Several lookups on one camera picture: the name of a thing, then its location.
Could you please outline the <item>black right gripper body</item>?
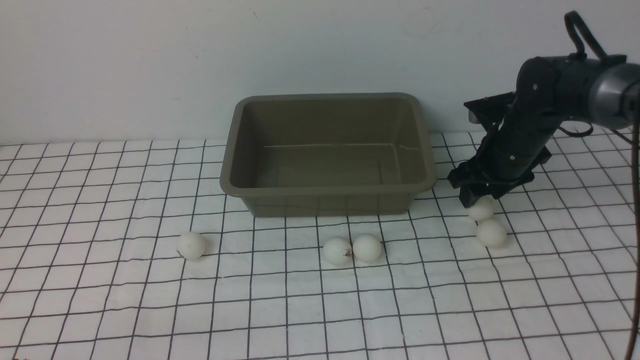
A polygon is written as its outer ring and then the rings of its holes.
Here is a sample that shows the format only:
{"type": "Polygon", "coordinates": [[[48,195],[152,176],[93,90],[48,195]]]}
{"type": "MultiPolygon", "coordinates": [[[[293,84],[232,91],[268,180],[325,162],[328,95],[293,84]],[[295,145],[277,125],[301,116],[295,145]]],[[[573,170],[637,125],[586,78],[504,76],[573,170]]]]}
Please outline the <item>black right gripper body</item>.
{"type": "Polygon", "coordinates": [[[486,134],[480,148],[448,175],[455,189],[462,185],[515,183],[532,180],[531,170],[538,155],[557,130],[557,116],[543,113],[508,114],[496,132],[486,134]]]}

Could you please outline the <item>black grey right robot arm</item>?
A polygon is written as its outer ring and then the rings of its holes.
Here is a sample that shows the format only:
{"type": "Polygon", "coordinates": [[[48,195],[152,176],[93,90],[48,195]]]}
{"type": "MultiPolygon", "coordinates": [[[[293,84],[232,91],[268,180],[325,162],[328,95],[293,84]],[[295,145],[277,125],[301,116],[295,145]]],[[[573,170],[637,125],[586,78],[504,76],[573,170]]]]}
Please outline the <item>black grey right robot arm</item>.
{"type": "Polygon", "coordinates": [[[566,121],[608,130],[633,125],[639,79],[638,64],[622,55],[534,57],[519,69],[514,92],[464,103],[486,135],[475,155],[448,174],[462,206],[532,182],[534,169],[551,157],[547,142],[566,121]]]}

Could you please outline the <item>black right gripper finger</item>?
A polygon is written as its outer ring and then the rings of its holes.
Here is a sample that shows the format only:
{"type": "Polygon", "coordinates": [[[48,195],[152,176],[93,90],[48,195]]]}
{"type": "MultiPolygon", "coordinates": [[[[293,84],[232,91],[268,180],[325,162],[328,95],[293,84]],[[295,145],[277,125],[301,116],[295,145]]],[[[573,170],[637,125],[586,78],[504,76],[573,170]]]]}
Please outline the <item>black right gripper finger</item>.
{"type": "Polygon", "coordinates": [[[459,200],[464,208],[472,207],[486,195],[486,185],[461,185],[459,189],[459,200]]]}
{"type": "Polygon", "coordinates": [[[487,184],[487,194],[500,199],[515,188],[515,182],[492,182],[487,184]]]}

